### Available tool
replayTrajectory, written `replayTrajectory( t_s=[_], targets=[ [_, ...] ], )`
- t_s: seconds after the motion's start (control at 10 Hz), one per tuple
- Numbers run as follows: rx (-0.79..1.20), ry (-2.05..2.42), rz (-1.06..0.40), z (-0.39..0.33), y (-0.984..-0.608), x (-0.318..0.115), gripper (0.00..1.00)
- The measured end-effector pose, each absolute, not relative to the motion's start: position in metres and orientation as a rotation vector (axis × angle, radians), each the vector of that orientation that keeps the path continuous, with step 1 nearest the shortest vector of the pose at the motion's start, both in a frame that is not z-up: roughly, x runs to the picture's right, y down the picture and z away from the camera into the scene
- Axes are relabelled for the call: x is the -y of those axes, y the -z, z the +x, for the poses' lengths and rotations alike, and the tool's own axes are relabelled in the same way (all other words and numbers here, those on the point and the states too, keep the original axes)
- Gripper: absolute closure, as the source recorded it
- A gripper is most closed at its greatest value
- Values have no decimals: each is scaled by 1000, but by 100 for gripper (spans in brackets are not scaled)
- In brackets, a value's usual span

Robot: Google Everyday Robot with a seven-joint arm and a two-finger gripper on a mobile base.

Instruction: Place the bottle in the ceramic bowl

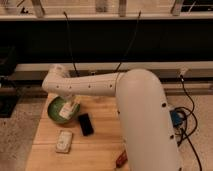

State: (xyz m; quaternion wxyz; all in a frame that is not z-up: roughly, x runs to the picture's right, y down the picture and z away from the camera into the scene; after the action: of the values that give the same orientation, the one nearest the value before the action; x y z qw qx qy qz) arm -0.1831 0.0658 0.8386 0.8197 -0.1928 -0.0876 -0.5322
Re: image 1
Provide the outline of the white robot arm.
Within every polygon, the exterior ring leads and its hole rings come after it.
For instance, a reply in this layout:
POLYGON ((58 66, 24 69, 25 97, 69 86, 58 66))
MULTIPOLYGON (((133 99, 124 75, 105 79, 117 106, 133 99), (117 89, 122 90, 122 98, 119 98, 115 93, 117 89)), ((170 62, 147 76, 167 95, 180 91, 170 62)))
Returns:
POLYGON ((68 100, 74 95, 113 96, 130 171, 182 171, 164 88, 146 69, 72 78, 60 64, 50 67, 42 88, 68 100))

